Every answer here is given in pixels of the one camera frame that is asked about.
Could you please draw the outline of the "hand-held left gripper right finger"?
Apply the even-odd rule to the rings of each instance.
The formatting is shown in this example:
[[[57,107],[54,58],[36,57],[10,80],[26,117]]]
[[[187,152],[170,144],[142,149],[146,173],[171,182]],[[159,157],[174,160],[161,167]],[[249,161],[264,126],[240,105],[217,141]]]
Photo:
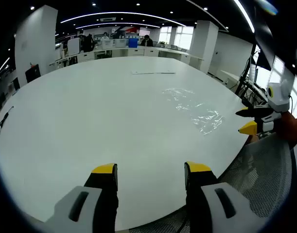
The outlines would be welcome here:
[[[220,183],[205,164],[184,164],[186,208],[192,233],[258,233],[266,218],[228,183]]]

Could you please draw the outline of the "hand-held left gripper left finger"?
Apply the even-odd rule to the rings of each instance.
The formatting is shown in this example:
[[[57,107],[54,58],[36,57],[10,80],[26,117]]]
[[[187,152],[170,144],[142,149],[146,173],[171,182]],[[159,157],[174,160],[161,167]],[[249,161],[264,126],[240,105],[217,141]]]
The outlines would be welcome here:
[[[118,205],[118,166],[101,165],[57,202],[45,224],[52,233],[113,233]]]

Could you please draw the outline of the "person's right hand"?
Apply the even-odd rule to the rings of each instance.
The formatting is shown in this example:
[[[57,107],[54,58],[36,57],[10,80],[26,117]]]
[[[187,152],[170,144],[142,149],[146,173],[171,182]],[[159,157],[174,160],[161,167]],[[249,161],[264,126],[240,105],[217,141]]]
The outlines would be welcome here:
[[[297,118],[289,112],[281,114],[281,118],[274,123],[274,130],[278,136],[288,142],[290,148],[297,144]]]

